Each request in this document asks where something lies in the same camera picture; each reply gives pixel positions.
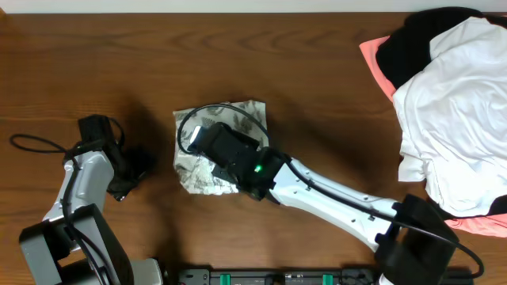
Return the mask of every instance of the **green connector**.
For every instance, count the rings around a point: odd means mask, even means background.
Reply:
[[[333,276],[331,274],[324,274],[322,276],[322,285],[333,285]]]
[[[220,274],[220,285],[231,285],[231,275]]]

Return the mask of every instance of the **black cloth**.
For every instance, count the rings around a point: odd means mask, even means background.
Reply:
[[[398,89],[430,62],[429,41],[469,17],[483,17],[476,9],[445,7],[410,15],[403,27],[379,46],[379,68]]]

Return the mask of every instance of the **white cloth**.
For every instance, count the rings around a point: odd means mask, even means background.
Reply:
[[[471,17],[432,39],[430,54],[394,95],[399,180],[426,178],[454,216],[486,215],[507,195],[507,29]]]
[[[250,115],[255,117],[267,129],[266,126],[266,107],[265,103],[257,101],[245,101],[232,103],[231,105],[242,108]],[[183,118],[192,109],[173,112],[176,120],[176,129],[180,127]],[[264,133],[244,115],[224,107],[213,107],[200,110],[192,116],[183,127],[181,133],[181,143],[183,147],[189,146],[189,140],[192,136],[193,129],[196,126],[210,127],[214,123],[224,122],[231,126],[234,130],[240,131],[245,135],[261,142],[260,146],[268,146],[268,139]],[[185,154],[182,152],[177,143],[174,151],[174,169],[180,177],[180,183],[192,194],[215,194],[222,195],[228,193],[237,193],[238,189],[235,185],[213,177],[212,170],[215,163],[209,161],[202,156]]]

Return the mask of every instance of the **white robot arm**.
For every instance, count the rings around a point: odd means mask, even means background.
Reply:
[[[186,151],[216,163],[215,176],[253,198],[267,197],[307,211],[361,240],[383,272],[378,284],[441,283],[456,247],[428,234],[438,233],[451,241],[458,238],[424,200],[407,196],[398,203],[370,196],[322,177],[278,150],[258,146],[259,142],[228,125],[215,123],[208,129],[197,127]],[[409,228],[403,241],[397,241],[400,225]]]
[[[396,203],[393,199],[379,198],[352,190],[318,175],[295,159],[292,160],[292,165],[308,180],[314,181],[320,188],[325,189],[333,196],[340,196],[352,203],[357,203],[391,217],[396,215],[396,211],[392,208],[393,204]],[[269,191],[281,204],[305,210],[325,219],[361,240],[373,252],[379,246],[375,241],[376,235],[385,234],[391,226],[388,221],[372,217],[363,211],[337,202],[335,199],[315,191],[302,182],[286,164],[281,167],[274,181],[275,186]]]

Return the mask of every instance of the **cable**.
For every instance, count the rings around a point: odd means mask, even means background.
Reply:
[[[185,123],[190,119],[190,117],[199,112],[200,110],[202,109],[206,109],[206,108],[212,108],[212,107],[224,107],[224,108],[229,108],[231,110],[234,110],[242,115],[244,115],[246,118],[248,118],[252,123],[256,124],[260,129],[261,131],[264,133],[264,135],[269,139],[269,135],[268,135],[268,130],[266,130],[266,128],[262,125],[262,123],[260,123],[257,119],[255,119],[252,115],[250,115],[247,111],[243,110],[243,109],[240,109],[238,107],[235,107],[235,106],[232,106],[232,105],[229,105],[229,104],[222,104],[222,103],[217,103],[217,104],[209,104],[209,105],[205,105],[205,106],[202,106],[202,107],[199,107],[199,108],[195,108],[193,109],[192,111],[190,111],[184,118],[183,120],[181,120],[181,123],[180,123],[180,127],[177,129],[177,134],[176,134],[176,140],[177,140],[177,144],[180,148],[181,151],[183,151],[184,153],[186,154],[194,154],[192,151],[188,151],[186,150],[184,147],[183,147],[183,144],[181,143],[181,133],[183,132],[183,126],[185,126]]]
[[[16,139],[18,139],[18,138],[32,139],[32,140],[36,140],[36,141],[39,141],[42,143],[47,143],[47,144],[53,146],[54,148],[56,148],[56,150],[37,150],[37,149],[25,147],[25,146],[22,146],[16,142]],[[69,152],[65,148],[60,146],[59,144],[52,142],[50,140],[47,140],[47,139],[37,137],[35,135],[15,134],[10,137],[9,141],[14,147],[16,147],[20,150],[35,152],[35,153],[39,153],[39,154],[55,154],[55,153],[63,153],[65,155],[69,154]],[[90,266],[93,269],[93,273],[97,277],[100,285],[106,285],[107,283],[105,282],[105,278],[101,274],[101,270],[98,267],[97,262],[93,258],[90,250],[88,249],[88,247],[84,243],[83,239],[85,239],[86,243],[88,243],[92,248],[94,248],[95,252],[99,255],[99,257],[102,259],[102,262],[106,266],[107,263],[105,262],[103,255],[101,254],[100,251],[97,251],[98,247],[85,234],[83,234],[80,230],[78,230],[74,227],[74,223],[73,223],[71,217],[69,216],[69,214],[70,214],[69,198],[71,195],[71,189],[74,186],[76,177],[78,176],[78,172],[81,170],[79,168],[78,162],[74,156],[71,157],[71,160],[72,160],[72,167],[73,167],[74,171],[72,172],[71,178],[70,178],[69,182],[67,183],[67,186],[65,188],[65,192],[63,193],[63,198],[60,200],[60,203],[62,204],[63,221],[64,221],[65,225],[67,226],[67,229],[69,229],[71,236],[78,243],[79,247],[81,247],[81,250],[85,254],[86,259],[89,261]]]
[[[108,117],[108,119],[110,121],[112,121],[117,127],[118,129],[120,129],[120,140],[116,143],[118,145],[118,147],[121,149],[122,147],[124,147],[124,144],[125,144],[125,133],[124,133],[124,129],[121,127],[120,123],[118,123],[118,121],[115,119],[115,118],[112,118],[112,117]]]
[[[333,200],[336,200],[340,203],[343,203],[349,207],[352,207],[358,211],[363,211],[364,213],[367,213],[373,217],[376,217],[376,218],[379,218],[379,219],[383,219],[383,220],[386,220],[388,222],[391,222],[392,224],[396,225],[396,226],[400,226],[400,227],[404,227],[404,228],[407,228],[407,229],[410,229],[410,230],[415,230],[421,234],[425,234],[431,238],[435,238],[439,241],[443,241],[445,243],[447,243],[448,245],[452,245],[453,247],[463,251],[464,253],[466,253],[469,257],[471,257],[475,263],[477,263],[478,265],[478,271],[474,274],[471,274],[470,276],[460,276],[460,277],[456,277],[456,279],[476,279],[480,276],[482,276],[484,274],[484,271],[485,271],[485,268],[484,268],[484,263],[482,262],[481,258],[479,256],[477,256],[477,254],[475,254],[473,251],[471,251],[469,248],[467,248],[466,246],[460,244],[459,242],[457,241],[452,241],[446,237],[442,237],[438,234],[434,234],[432,232],[429,232],[427,230],[423,230],[421,228],[418,228],[416,226],[411,226],[407,223],[404,223],[404,222],[400,222],[400,221],[396,221],[393,217],[391,216],[388,216],[388,215],[385,215],[385,214],[381,214],[379,213],[378,211],[375,211],[374,209],[370,209],[368,207],[365,207],[365,206],[362,206],[362,205],[359,205],[359,204],[356,204],[354,202],[351,202],[351,201],[348,201],[347,199],[345,198],[342,198],[340,196],[335,196],[331,193],[329,193],[328,191],[320,188],[317,184],[315,184],[312,180],[309,180],[307,179],[305,176],[303,176],[299,171],[298,169],[295,168],[295,166],[292,164],[291,162],[291,159],[290,157],[287,155],[287,154],[283,154],[281,152],[279,152],[279,155],[282,157],[282,159],[284,159],[285,163],[287,164],[288,168],[294,173],[294,175],[296,175],[304,184],[308,185],[310,188],[313,188],[315,189],[317,192],[327,196],[327,197],[330,197],[331,199]]]
[[[185,123],[187,122],[187,120],[189,120],[189,118],[193,114],[199,112],[200,110],[202,110],[204,108],[210,108],[210,107],[230,108],[232,110],[235,110],[236,112],[239,112],[239,113],[243,114],[249,120],[251,120],[254,124],[256,124],[262,130],[262,132],[266,135],[266,137],[268,137],[268,139],[269,139],[268,131],[264,128],[264,126],[262,126],[262,124],[258,120],[256,120],[253,116],[251,116],[249,113],[245,112],[244,110],[241,110],[240,108],[236,108],[236,107],[228,105],[228,104],[210,104],[210,105],[205,105],[203,107],[199,107],[199,108],[193,109],[181,121],[180,127],[177,130],[176,140],[177,140],[177,144],[178,144],[180,150],[183,151],[184,153],[186,153],[186,154],[194,154],[193,152],[186,150],[183,147],[182,143],[181,143],[181,133],[183,131],[183,126],[185,125]],[[292,164],[292,159],[291,159],[290,156],[288,156],[287,154],[284,154],[284,153],[282,153],[280,151],[278,151],[278,154],[279,154],[280,158],[282,158],[285,161],[285,163],[287,164],[288,168],[294,173],[294,175],[296,175],[307,186],[309,186],[310,188],[315,189],[317,192],[320,192],[321,194],[323,194],[325,196],[328,196],[329,198],[331,198],[333,200],[336,200],[336,201],[338,201],[340,203],[343,203],[343,204],[345,204],[345,205],[347,205],[349,207],[352,207],[352,208],[354,208],[354,209],[356,209],[358,211],[363,211],[364,213],[367,213],[367,214],[369,214],[369,215],[371,215],[373,217],[376,217],[376,218],[383,219],[383,220],[386,220],[388,222],[391,222],[392,224],[394,224],[396,226],[400,226],[400,227],[407,228],[407,229],[410,229],[410,230],[415,230],[415,231],[417,231],[417,232],[419,232],[421,234],[427,235],[427,236],[429,236],[431,238],[435,238],[435,239],[437,239],[439,241],[443,241],[443,242],[447,243],[448,245],[452,245],[453,247],[455,247],[455,248],[463,251],[464,253],[466,253],[469,257],[471,257],[475,261],[475,263],[477,263],[477,265],[478,265],[478,271],[476,273],[474,273],[474,274],[471,274],[470,276],[460,276],[460,277],[456,277],[456,279],[476,279],[476,278],[478,278],[478,277],[480,277],[480,276],[482,276],[484,274],[485,268],[484,268],[484,263],[482,262],[481,258],[479,256],[477,256],[477,254],[475,254],[473,251],[471,251],[466,246],[460,244],[457,241],[452,241],[452,240],[450,240],[450,239],[448,239],[446,237],[442,237],[442,236],[440,236],[438,234],[434,234],[432,232],[429,232],[427,230],[423,230],[423,229],[418,228],[416,226],[411,226],[411,225],[406,224],[404,222],[396,221],[393,217],[381,214],[381,213],[379,213],[378,211],[376,211],[374,209],[370,209],[370,208],[361,206],[359,204],[356,204],[354,202],[348,201],[348,200],[346,200],[344,198],[341,198],[339,196],[332,195],[328,191],[320,188],[312,180],[307,179],[301,173],[299,173],[299,171]]]

